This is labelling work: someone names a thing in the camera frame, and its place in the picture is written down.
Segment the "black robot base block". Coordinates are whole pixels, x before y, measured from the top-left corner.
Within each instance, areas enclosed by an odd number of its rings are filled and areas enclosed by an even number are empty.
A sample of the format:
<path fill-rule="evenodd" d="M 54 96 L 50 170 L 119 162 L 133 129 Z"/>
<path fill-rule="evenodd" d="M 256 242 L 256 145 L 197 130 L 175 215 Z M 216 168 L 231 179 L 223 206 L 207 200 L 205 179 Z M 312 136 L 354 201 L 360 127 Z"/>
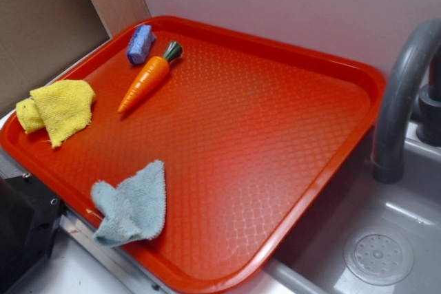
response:
<path fill-rule="evenodd" d="M 37 177 L 1 179 L 1 292 L 11 293 L 52 255 L 64 203 Z"/>

